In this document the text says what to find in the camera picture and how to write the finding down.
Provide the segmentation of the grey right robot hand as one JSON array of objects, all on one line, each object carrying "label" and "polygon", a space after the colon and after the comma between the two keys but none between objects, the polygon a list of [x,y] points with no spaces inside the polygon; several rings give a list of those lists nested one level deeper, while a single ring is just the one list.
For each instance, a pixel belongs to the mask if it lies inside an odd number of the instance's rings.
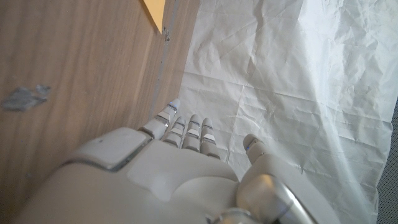
[{"label": "grey right robot hand", "polygon": [[172,100],[141,128],[88,141],[56,168],[15,223],[338,223],[316,187],[253,134],[242,178],[210,119]]}]

